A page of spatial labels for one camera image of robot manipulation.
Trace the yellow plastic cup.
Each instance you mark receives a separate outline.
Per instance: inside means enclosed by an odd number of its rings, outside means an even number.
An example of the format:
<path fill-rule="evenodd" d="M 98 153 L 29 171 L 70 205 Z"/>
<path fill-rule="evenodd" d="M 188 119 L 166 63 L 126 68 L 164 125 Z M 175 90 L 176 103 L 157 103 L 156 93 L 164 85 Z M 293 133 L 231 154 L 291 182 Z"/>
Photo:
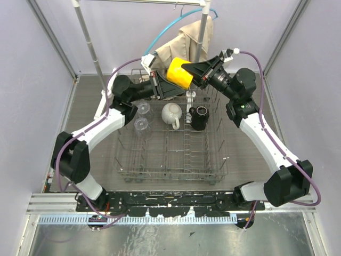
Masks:
<path fill-rule="evenodd" d="M 182 68 L 183 64 L 188 63 L 191 62 L 179 57 L 175 57 L 171 61 L 166 74 L 166 79 L 169 82 L 174 83 L 184 90 L 188 90 L 190 88 L 191 82 L 193 80 L 193 76 Z"/>

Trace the cream speckled ceramic mug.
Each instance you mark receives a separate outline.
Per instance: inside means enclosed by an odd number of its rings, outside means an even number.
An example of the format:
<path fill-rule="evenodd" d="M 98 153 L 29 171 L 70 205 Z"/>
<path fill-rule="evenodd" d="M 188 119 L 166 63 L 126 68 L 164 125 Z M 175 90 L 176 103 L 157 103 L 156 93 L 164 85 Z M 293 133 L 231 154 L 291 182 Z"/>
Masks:
<path fill-rule="evenodd" d="M 162 120 L 171 125 L 174 130 L 180 128 L 180 119 L 182 117 L 182 110 L 176 103 L 165 104 L 161 112 Z"/>

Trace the clear plastic cup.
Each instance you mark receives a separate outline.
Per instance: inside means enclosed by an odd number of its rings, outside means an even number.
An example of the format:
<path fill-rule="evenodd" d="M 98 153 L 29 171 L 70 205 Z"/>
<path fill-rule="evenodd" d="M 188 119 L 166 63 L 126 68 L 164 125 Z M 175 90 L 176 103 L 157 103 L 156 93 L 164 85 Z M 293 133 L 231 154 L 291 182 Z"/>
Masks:
<path fill-rule="evenodd" d="M 134 128 L 138 138 L 149 140 L 152 137 L 152 129 L 146 118 L 137 118 L 134 122 Z"/>
<path fill-rule="evenodd" d="M 146 100 L 139 100 L 136 106 L 138 117 L 147 119 L 150 124 L 155 120 L 154 111 Z"/>

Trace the black mug cream inside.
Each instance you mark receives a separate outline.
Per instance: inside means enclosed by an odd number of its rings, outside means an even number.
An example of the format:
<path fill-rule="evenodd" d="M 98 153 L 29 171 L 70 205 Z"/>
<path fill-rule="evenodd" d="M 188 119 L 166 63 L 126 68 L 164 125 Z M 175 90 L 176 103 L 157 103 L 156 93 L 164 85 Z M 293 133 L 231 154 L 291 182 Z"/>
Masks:
<path fill-rule="evenodd" d="M 209 119 L 208 109 L 205 106 L 191 107 L 189 113 L 192 128 L 196 131 L 204 130 Z"/>

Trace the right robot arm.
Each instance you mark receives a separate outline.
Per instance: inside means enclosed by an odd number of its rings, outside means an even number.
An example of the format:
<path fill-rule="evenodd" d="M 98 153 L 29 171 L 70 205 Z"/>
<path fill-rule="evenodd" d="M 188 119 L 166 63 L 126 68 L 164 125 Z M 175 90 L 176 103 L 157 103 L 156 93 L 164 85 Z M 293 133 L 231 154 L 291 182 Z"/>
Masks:
<path fill-rule="evenodd" d="M 223 58 L 216 56 L 204 62 L 185 63 L 181 67 L 193 76 L 194 85 L 201 89 L 210 85 L 229 99 L 226 104 L 229 119 L 254 143 L 272 173 L 267 181 L 236 186 L 234 205 L 240 210 L 246 210 L 253 201 L 282 206 L 306 196 L 310 191 L 312 164 L 308 160 L 299 160 L 266 124 L 253 99 L 255 73 L 241 68 L 231 76 L 223 63 Z"/>

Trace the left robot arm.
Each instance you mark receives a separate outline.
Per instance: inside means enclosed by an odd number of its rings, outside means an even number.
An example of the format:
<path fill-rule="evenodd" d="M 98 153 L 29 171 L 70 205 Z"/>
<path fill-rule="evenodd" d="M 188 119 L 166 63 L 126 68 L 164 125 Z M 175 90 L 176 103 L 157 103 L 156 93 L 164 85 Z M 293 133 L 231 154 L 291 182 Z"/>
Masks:
<path fill-rule="evenodd" d="M 167 99 L 185 93 L 187 87 L 171 82 L 153 71 L 150 79 L 134 83 L 126 75 L 118 75 L 113 81 L 114 95 L 108 111 L 97 120 L 74 133 L 61 132 L 55 142 L 51 168 L 58 176 L 71 181 L 88 199 L 94 211 L 102 211 L 107 204 L 106 190 L 90 174 L 90 152 L 112 132 L 126 126 L 138 108 L 134 101 L 155 97 Z"/>

